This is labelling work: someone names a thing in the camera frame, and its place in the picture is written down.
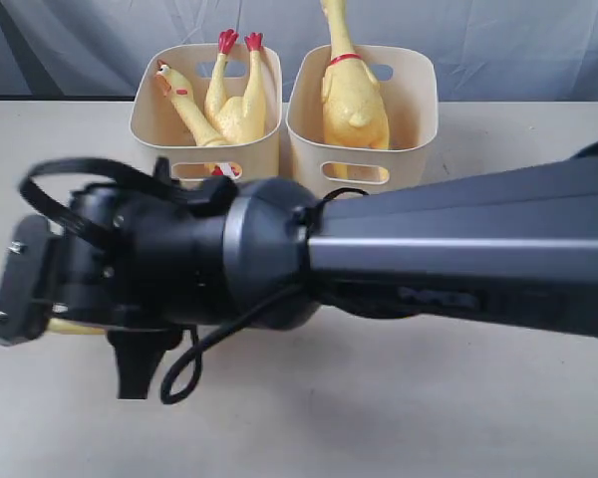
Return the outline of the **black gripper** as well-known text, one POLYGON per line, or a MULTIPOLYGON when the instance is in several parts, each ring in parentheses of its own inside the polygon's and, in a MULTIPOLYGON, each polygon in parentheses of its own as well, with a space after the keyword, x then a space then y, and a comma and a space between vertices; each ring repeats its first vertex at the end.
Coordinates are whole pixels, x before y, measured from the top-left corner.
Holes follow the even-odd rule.
POLYGON ((234 186, 172 189, 165 197, 87 186, 61 203, 24 186, 32 214, 15 228, 0 280, 0 344, 38 339, 54 304, 64 318, 107 332, 118 399, 146 399, 179 330, 234 321, 223 263, 234 186))

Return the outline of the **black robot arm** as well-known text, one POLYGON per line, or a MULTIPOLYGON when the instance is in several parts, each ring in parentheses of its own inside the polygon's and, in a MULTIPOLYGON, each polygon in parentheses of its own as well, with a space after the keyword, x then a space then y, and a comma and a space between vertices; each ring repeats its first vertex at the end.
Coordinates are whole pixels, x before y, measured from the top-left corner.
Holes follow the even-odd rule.
POLYGON ((121 399, 188 398, 206 351, 289 331, 330 306, 372 320, 434 315, 598 339, 598 141, 542 165, 318 197, 282 177, 186 187, 97 157, 34 165, 0 280, 0 344, 101 333, 121 399))

